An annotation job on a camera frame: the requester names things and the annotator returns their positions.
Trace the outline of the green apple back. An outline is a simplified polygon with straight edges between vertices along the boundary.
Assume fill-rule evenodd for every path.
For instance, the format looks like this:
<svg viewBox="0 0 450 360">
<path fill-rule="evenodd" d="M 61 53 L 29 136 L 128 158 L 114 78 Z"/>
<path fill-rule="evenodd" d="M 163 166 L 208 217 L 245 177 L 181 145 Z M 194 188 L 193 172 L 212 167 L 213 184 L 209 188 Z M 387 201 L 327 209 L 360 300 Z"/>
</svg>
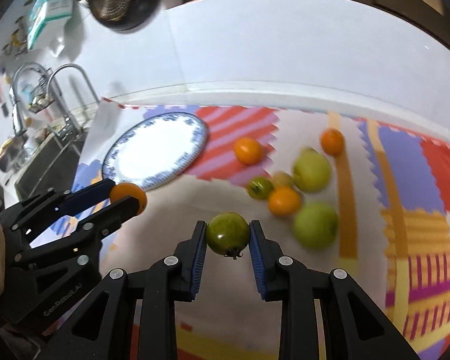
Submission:
<svg viewBox="0 0 450 360">
<path fill-rule="evenodd" d="M 332 177 L 329 161 L 312 148 L 305 148 L 292 166 L 292 179 L 300 191 L 318 193 L 325 189 Z"/>
</svg>

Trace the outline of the pull-down chrome faucet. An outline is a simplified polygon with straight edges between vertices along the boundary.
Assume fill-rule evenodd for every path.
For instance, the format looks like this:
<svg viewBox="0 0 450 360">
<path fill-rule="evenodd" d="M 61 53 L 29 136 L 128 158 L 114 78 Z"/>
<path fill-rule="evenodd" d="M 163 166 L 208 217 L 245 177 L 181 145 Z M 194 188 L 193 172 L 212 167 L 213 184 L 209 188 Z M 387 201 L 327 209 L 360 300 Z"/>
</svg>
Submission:
<svg viewBox="0 0 450 360">
<path fill-rule="evenodd" d="M 50 125 L 53 121 L 49 111 L 52 104 L 38 114 L 33 114 L 28 110 L 32 88 L 39 83 L 41 78 L 45 79 L 51 72 L 50 68 L 45 68 L 37 62 L 26 62 L 21 64 L 13 74 L 9 96 L 12 103 L 11 118 L 15 137 L 23 136 L 35 120 L 40 121 L 42 125 Z"/>
</svg>

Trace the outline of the small orange mandarin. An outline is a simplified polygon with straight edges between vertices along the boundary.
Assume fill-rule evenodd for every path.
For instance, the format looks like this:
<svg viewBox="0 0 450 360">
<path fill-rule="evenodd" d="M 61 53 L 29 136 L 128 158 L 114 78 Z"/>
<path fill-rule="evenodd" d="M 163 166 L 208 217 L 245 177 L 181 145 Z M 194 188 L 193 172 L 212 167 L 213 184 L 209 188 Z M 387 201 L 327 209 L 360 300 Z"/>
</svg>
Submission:
<svg viewBox="0 0 450 360">
<path fill-rule="evenodd" d="M 267 206 L 275 216 L 289 216 L 302 206 L 302 195 L 293 188 L 279 187 L 269 195 Z"/>
</svg>

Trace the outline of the colourful patterned table mat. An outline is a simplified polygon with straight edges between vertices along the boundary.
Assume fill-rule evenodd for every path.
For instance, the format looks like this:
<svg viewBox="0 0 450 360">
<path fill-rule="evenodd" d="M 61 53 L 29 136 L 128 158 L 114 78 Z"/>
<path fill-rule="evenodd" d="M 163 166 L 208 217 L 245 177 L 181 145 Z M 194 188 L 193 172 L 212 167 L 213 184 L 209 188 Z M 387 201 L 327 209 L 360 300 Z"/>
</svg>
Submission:
<svg viewBox="0 0 450 360">
<path fill-rule="evenodd" d="M 421 359 L 449 348 L 449 142 L 331 111 L 103 100 L 74 189 L 150 171 L 161 185 L 105 240 L 102 273 L 147 269 L 199 220 L 257 220 L 309 269 L 348 272 Z"/>
</svg>

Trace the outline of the green tomato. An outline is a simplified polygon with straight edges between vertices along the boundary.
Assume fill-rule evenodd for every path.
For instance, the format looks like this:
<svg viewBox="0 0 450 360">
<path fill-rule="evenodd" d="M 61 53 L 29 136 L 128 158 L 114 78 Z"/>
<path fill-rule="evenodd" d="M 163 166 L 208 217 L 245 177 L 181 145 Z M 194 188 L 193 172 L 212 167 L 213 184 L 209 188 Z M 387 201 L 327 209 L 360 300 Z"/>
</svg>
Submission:
<svg viewBox="0 0 450 360">
<path fill-rule="evenodd" d="M 238 259 L 250 241 L 246 220 L 237 213 L 222 213 L 211 219 L 206 229 L 206 242 L 216 254 Z"/>
<path fill-rule="evenodd" d="M 252 178 L 246 186 L 249 197 L 256 200 L 266 200 L 274 190 L 274 185 L 265 176 Z"/>
</svg>

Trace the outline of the large orange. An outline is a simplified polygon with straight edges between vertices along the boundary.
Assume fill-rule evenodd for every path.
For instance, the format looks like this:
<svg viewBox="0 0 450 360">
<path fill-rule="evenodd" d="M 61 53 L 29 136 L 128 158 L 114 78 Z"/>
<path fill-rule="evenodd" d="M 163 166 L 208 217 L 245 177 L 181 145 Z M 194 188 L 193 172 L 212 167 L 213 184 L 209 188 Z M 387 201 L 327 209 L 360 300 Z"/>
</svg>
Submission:
<svg viewBox="0 0 450 360">
<path fill-rule="evenodd" d="M 260 142 L 249 137 L 236 140 L 233 145 L 233 152 L 236 159 L 246 166 L 260 163 L 264 156 L 264 149 Z"/>
<path fill-rule="evenodd" d="M 338 157 L 345 149 L 345 139 L 341 131 L 330 127 L 322 132 L 320 145 L 324 153 L 332 157 Z"/>
</svg>

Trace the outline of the steel kitchen sink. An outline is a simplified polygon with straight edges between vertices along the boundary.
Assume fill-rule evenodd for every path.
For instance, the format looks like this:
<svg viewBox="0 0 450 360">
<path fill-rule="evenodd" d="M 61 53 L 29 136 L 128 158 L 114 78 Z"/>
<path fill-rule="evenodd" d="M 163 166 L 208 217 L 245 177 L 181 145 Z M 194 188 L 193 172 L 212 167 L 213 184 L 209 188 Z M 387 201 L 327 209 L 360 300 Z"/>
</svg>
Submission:
<svg viewBox="0 0 450 360">
<path fill-rule="evenodd" d="M 88 132 L 31 129 L 0 148 L 0 199 L 6 206 L 49 188 L 70 189 Z"/>
</svg>

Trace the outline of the blue white porcelain plate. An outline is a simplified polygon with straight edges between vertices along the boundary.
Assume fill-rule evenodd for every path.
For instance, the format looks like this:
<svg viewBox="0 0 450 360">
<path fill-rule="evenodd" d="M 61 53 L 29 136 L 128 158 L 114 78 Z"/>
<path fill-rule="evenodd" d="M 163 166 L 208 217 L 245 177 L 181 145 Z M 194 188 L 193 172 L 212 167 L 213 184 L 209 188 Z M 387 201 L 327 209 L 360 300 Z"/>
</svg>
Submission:
<svg viewBox="0 0 450 360">
<path fill-rule="evenodd" d="M 198 116 L 167 112 L 145 119 L 115 141 L 102 163 L 101 174 L 116 184 L 133 183 L 145 192 L 183 173 L 201 155 L 209 128 Z"/>
</svg>

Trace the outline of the tan longan fruit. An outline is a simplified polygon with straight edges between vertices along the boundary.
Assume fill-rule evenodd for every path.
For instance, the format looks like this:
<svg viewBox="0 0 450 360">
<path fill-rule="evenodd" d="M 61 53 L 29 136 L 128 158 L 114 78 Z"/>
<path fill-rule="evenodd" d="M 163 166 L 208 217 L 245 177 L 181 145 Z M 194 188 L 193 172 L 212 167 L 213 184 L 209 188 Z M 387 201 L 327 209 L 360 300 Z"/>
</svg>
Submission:
<svg viewBox="0 0 450 360">
<path fill-rule="evenodd" d="M 287 172 L 277 171 L 271 175 L 271 182 L 275 188 L 294 186 L 293 178 Z"/>
</svg>

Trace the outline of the small orange kumquat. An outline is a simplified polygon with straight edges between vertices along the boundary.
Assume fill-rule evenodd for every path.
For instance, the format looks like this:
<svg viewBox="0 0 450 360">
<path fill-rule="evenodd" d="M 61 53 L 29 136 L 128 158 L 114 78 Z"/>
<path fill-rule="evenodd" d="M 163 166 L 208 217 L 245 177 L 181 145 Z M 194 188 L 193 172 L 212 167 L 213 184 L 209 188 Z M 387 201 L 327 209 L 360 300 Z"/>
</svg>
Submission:
<svg viewBox="0 0 450 360">
<path fill-rule="evenodd" d="M 111 203 L 116 203 L 118 200 L 125 197 L 133 197 L 139 202 L 139 208 L 137 214 L 141 214 L 148 203 L 147 195 L 140 186 L 130 183 L 123 182 L 113 186 L 109 193 L 109 200 Z"/>
</svg>

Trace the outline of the black frying pan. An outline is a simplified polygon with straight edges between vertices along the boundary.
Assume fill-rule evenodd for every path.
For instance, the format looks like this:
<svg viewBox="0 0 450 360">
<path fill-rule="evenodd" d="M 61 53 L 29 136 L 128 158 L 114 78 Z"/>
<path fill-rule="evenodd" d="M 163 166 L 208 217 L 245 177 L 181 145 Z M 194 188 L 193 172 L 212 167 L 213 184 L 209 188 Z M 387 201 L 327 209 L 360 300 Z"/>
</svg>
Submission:
<svg viewBox="0 0 450 360">
<path fill-rule="evenodd" d="M 125 16 L 118 22 L 105 22 L 94 18 L 105 27 L 114 31 L 132 30 L 149 20 L 161 0 L 132 0 Z"/>
</svg>

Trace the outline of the curved chrome faucet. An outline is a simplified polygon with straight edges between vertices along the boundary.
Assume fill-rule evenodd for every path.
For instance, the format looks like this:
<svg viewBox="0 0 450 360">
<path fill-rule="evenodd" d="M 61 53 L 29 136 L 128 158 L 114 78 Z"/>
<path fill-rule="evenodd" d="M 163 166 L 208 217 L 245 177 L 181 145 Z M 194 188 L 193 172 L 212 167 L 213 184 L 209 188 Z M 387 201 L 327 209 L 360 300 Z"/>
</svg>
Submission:
<svg viewBox="0 0 450 360">
<path fill-rule="evenodd" d="M 56 75 L 67 68 L 73 68 L 82 75 L 82 80 L 89 89 L 90 94 L 88 96 L 80 93 L 80 86 L 72 76 L 68 77 L 67 88 L 62 88 L 59 85 Z M 65 135 L 71 134 L 75 137 L 79 137 L 84 132 L 84 127 L 83 124 L 80 124 L 80 122 L 77 121 L 76 114 L 82 112 L 82 117 L 84 118 L 85 123 L 87 123 L 89 120 L 87 114 L 88 106 L 91 105 L 91 102 L 88 101 L 93 99 L 97 105 L 100 105 L 101 103 L 101 100 L 89 80 L 88 74 L 76 63 L 65 63 L 52 71 L 52 73 L 45 78 L 45 81 L 46 98 L 48 100 L 54 100 L 54 102 L 57 103 L 58 111 L 60 111 L 60 115 L 65 123 L 58 132 L 55 132 L 55 134 L 60 139 L 65 139 Z"/>
</svg>

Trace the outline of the teal white paper box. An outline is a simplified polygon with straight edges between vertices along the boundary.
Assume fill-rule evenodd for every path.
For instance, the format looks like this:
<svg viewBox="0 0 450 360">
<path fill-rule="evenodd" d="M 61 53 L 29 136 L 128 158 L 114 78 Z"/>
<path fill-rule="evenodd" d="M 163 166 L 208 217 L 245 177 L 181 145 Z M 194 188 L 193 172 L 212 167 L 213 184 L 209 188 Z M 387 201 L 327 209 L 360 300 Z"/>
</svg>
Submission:
<svg viewBox="0 0 450 360">
<path fill-rule="evenodd" d="M 27 19 L 28 50 L 48 49 L 57 57 L 65 49 L 65 25 L 73 10 L 72 0 L 35 0 Z"/>
</svg>

